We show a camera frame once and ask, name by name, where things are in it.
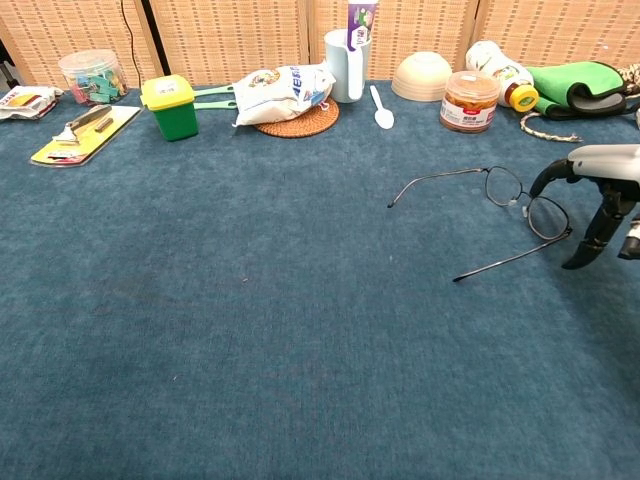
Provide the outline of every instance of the eyeglasses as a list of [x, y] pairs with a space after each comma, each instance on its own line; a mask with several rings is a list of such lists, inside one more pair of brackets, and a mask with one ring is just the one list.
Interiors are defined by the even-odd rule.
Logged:
[[529, 193], [527, 193], [522, 187], [520, 179], [510, 170], [499, 166], [490, 168], [467, 168], [464, 170], [436, 173], [433, 175], [425, 175], [423, 177], [415, 178], [400, 191], [396, 198], [394, 198], [387, 207], [391, 208], [398, 203], [398, 200], [400, 200], [405, 192], [418, 182], [430, 178], [448, 177], [464, 173], [485, 173], [484, 193], [491, 202], [499, 207], [510, 207], [515, 205], [523, 195], [528, 197], [529, 202], [522, 208], [522, 213], [528, 221], [529, 228], [531, 228], [533, 233], [538, 237], [545, 240], [545, 242], [542, 245], [532, 248], [524, 253], [520, 253], [505, 260], [459, 275], [453, 279], [454, 282], [459, 282], [460, 280], [477, 273], [484, 272], [485, 270], [526, 257], [527, 255], [542, 250], [543, 248], [553, 245], [560, 240], [564, 240], [571, 235], [572, 228], [569, 225], [569, 215], [567, 215], [564, 208], [547, 197], [538, 196], [531, 198], [531, 195], [529, 195]]

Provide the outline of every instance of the beige bowl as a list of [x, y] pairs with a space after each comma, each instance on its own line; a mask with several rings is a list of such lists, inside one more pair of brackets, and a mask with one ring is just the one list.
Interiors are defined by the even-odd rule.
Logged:
[[396, 69], [391, 89], [402, 98], [417, 102], [442, 100], [452, 70], [449, 63], [435, 52], [409, 55]]

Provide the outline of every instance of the woven placemat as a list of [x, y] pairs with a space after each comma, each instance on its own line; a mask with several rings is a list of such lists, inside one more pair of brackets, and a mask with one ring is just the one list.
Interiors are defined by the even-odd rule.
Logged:
[[282, 138], [310, 137], [328, 130], [338, 121], [340, 108], [338, 104], [329, 97], [326, 100], [329, 105], [327, 110], [322, 110], [320, 105], [316, 105], [308, 112], [303, 113], [293, 120], [277, 123], [260, 123], [254, 125], [262, 133]]

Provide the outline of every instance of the white plastic bag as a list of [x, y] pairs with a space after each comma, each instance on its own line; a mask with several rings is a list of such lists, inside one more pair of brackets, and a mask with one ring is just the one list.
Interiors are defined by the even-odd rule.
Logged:
[[335, 81], [326, 63], [257, 70], [233, 84], [235, 125], [291, 120], [324, 102]]
[[55, 87], [13, 87], [0, 99], [0, 120], [37, 120], [56, 106], [62, 93]]

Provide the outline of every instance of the glasses temple arm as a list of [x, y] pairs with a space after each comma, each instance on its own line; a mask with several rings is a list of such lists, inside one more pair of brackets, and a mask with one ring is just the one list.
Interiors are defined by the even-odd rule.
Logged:
[[454, 170], [452, 172], [436, 173], [433, 175], [425, 175], [423, 177], [414, 178], [409, 183], [407, 183], [402, 190], [400, 190], [400, 193], [398, 193], [398, 195], [396, 195], [396, 198], [394, 198], [393, 201], [387, 205], [387, 208], [393, 207], [396, 203], [398, 203], [398, 200], [400, 200], [400, 197], [402, 197], [404, 193], [407, 190], [409, 190], [409, 188], [413, 187], [416, 183], [421, 182], [423, 180], [427, 180], [429, 178], [436, 178], [436, 177], [446, 177], [449, 175], [460, 175], [462, 173], [481, 173], [481, 172], [487, 172], [487, 171], [489, 171], [488, 168], [465, 168], [463, 170]]
[[465, 278], [468, 278], [468, 277], [470, 277], [472, 275], [475, 275], [477, 273], [481, 273], [481, 272], [484, 272], [486, 270], [490, 270], [492, 268], [499, 267], [500, 265], [504, 265], [505, 263], [513, 262], [514, 260], [518, 260], [518, 259], [520, 259], [522, 257], [526, 257], [527, 255], [530, 255], [532, 253], [538, 252], [538, 251], [542, 250], [543, 248], [549, 247], [549, 246], [553, 245], [554, 243], [559, 242], [560, 240], [564, 240], [569, 235], [571, 235], [571, 229], [570, 228], [565, 230], [562, 233], [562, 235], [560, 235], [559, 237], [554, 238], [552, 240], [549, 240], [549, 241], [543, 243], [542, 245], [538, 245], [537, 247], [532, 248], [531, 250], [528, 250], [528, 251], [526, 251], [524, 253], [520, 253], [520, 254], [515, 255], [513, 257], [509, 257], [509, 258], [507, 258], [505, 260], [500, 260], [499, 262], [492, 263], [491, 265], [487, 265], [485, 267], [478, 268], [476, 270], [472, 270], [472, 271], [467, 272], [467, 273], [463, 273], [462, 275], [458, 275], [456, 278], [454, 278], [453, 281], [454, 282], [459, 282], [460, 280], [464, 280]]

